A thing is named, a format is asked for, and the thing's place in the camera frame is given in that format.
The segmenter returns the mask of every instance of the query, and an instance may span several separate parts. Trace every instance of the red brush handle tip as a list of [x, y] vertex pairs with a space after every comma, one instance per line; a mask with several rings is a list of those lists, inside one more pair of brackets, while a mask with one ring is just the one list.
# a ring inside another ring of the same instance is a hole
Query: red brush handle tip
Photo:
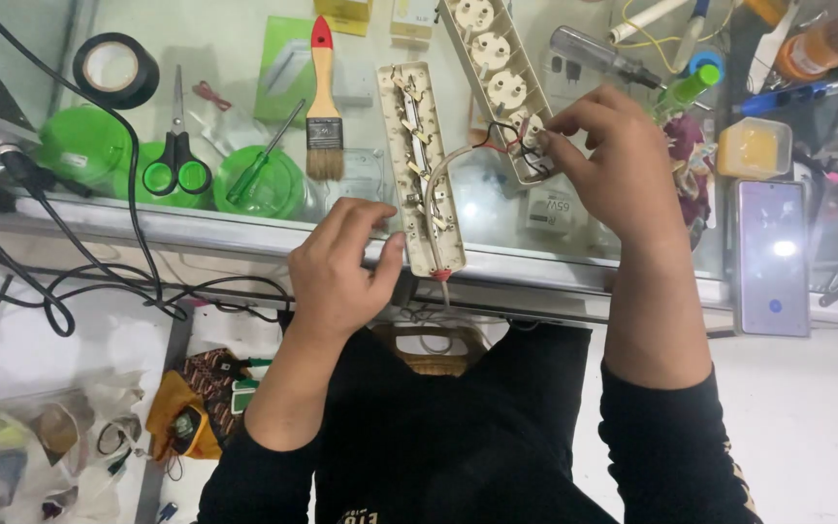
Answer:
[[333, 48], [332, 30], [325, 18], [316, 18], [316, 25], [312, 27], [312, 48]]

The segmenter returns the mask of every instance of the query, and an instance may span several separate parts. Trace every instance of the yellow wire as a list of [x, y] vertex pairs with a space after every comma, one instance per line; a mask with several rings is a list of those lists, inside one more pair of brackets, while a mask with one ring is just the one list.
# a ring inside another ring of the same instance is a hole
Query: yellow wire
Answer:
[[[681, 38], [678, 37], [678, 36], [669, 36], [667, 38], [656, 39], [654, 36], [651, 36], [645, 29], [643, 29], [643, 28], [639, 27], [638, 25], [632, 23], [632, 19], [629, 18], [626, 15], [626, 10], [629, 8], [629, 6], [632, 5], [632, 3], [634, 1], [635, 0], [628, 0], [627, 3], [623, 5], [623, 13], [622, 13], [623, 22], [628, 24], [632, 28], [634, 28], [639, 33], [642, 33], [646, 38], [649, 39], [649, 41], [648, 42], [643, 42], [641, 44], [625, 44], [625, 45], [613, 44], [613, 46], [615, 48], [620, 48], [620, 49], [635, 49], [635, 48], [645, 48], [645, 47], [648, 47], [648, 46], [655, 46], [656, 49], [658, 50], [658, 54], [661, 55], [662, 62], [664, 62], [665, 67], [668, 68], [669, 73], [671, 73], [672, 75], [677, 75], [678, 73], [680, 73], [680, 71], [677, 71], [671, 65], [671, 62], [668, 61], [668, 57], [665, 55], [665, 51], [661, 48], [661, 44], [663, 42], [673, 42], [675, 40], [680, 41]], [[733, 16], [733, 7], [734, 7], [733, 4], [730, 4], [729, 11], [726, 13], [726, 19], [723, 20], [723, 25], [721, 25], [719, 29], [716, 29], [710, 35], [704, 36], [703, 38], [698, 40], [698, 42], [706, 42], [707, 40], [710, 40], [711, 38], [715, 37], [720, 31], [722, 31], [728, 25], [729, 18], [731, 18]]]

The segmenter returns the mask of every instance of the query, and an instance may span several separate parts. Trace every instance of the phone screen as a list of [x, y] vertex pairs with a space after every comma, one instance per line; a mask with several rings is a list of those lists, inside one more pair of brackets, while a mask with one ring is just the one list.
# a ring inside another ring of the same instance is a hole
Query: phone screen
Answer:
[[740, 314], [752, 335], [807, 337], [806, 221], [799, 184], [739, 184]]

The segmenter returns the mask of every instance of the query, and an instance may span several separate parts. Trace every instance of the black electrical tape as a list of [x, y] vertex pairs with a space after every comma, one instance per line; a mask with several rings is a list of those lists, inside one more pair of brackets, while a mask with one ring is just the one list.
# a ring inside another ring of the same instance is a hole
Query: black electrical tape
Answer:
[[[128, 56], [135, 70], [128, 83], [120, 86], [97, 85], [99, 68], [111, 60]], [[133, 109], [150, 100], [160, 83], [160, 69], [154, 57], [137, 40], [122, 33], [102, 33], [89, 38], [73, 59], [76, 85], [87, 95], [112, 109]]]

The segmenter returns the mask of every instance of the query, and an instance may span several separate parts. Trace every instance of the hand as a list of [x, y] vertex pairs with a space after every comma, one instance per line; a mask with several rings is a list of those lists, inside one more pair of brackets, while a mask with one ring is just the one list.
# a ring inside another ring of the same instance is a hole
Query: hand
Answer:
[[[589, 160], [559, 134], [580, 130], [588, 133]], [[687, 239], [665, 133], [625, 94], [605, 85], [590, 91], [555, 115], [538, 138], [588, 212], [624, 245]]]
[[290, 253], [290, 280], [296, 296], [292, 328], [344, 344], [390, 301], [403, 267], [402, 232], [387, 239], [371, 273], [361, 268], [374, 225], [397, 208], [360, 198], [339, 198], [328, 216]]

